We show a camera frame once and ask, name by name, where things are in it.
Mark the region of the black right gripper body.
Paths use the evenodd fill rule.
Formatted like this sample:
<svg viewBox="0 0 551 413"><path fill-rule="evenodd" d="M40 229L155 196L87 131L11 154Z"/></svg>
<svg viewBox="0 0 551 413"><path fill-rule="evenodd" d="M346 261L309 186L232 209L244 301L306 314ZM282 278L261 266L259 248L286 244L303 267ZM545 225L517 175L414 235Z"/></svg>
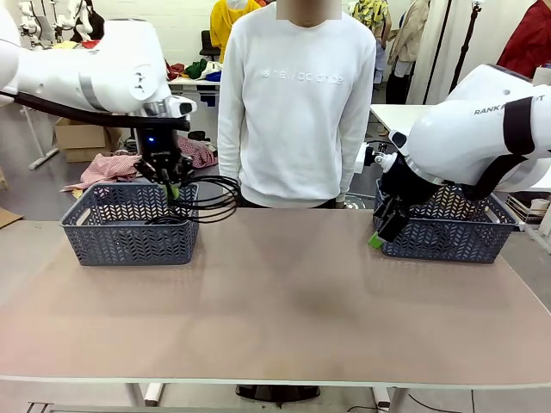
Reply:
<svg viewBox="0 0 551 413"><path fill-rule="evenodd" d="M426 203L436 193L436 185L416 175L401 154L396 156L388 172L382 174L380 191L397 199L400 208L408 212L411 207Z"/></svg>

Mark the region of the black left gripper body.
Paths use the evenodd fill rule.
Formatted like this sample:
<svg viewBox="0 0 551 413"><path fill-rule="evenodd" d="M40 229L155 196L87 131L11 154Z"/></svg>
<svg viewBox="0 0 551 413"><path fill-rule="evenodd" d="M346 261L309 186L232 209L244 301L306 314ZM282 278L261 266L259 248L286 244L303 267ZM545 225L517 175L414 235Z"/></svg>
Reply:
<svg viewBox="0 0 551 413"><path fill-rule="evenodd" d="M167 128L140 128L137 138L142 158L152 167L175 167L181 158L176 131Z"/></svg>

